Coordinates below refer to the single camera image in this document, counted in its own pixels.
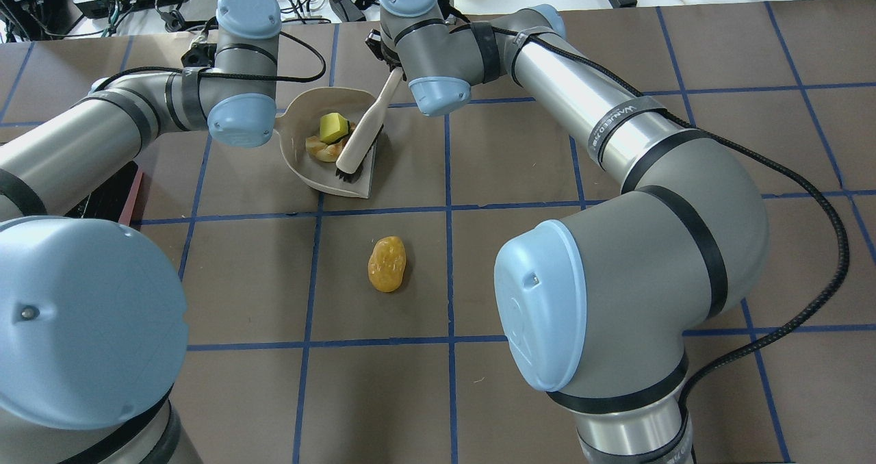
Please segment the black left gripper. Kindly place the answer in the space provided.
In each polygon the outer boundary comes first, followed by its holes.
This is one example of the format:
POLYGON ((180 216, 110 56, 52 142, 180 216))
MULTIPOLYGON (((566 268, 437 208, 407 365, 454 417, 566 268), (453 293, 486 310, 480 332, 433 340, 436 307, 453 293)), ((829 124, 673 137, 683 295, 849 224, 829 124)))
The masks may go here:
POLYGON ((188 50, 181 56, 182 68, 213 68, 217 44, 209 36, 195 36, 188 50))

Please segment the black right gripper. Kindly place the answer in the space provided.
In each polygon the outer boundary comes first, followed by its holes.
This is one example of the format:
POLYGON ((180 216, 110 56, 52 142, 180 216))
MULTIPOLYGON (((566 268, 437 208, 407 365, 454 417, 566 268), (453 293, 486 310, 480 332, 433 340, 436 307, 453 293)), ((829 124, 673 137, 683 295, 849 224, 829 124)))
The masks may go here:
POLYGON ((404 79, 404 69, 400 58, 391 47, 386 46, 385 41, 381 36, 381 31, 376 29, 370 30, 366 36, 365 45, 376 59, 388 65, 390 72, 394 71, 394 69, 400 69, 402 72, 402 78, 404 79))

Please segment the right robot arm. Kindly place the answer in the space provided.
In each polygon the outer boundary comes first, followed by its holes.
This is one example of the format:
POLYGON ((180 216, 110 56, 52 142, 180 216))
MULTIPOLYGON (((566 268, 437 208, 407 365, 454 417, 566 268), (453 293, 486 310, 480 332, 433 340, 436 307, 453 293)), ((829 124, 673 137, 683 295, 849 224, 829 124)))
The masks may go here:
POLYGON ((385 52, 445 116, 510 75, 585 144, 619 196, 505 243, 495 299, 526 382, 571 411, 591 463, 691 463, 682 334, 737 305, 769 220, 739 161, 567 42, 549 5, 451 31, 438 0, 378 0, 385 52))

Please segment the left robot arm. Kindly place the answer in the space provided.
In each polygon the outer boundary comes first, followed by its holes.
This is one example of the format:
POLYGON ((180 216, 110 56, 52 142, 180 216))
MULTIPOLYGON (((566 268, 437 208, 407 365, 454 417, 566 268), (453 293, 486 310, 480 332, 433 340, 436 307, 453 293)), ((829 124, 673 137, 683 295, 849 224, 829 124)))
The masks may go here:
POLYGON ((3 463, 200 463, 171 403, 188 346, 172 262, 68 212, 164 133, 271 139, 281 9, 217 0, 209 68, 132 69, 2 146, 3 463))

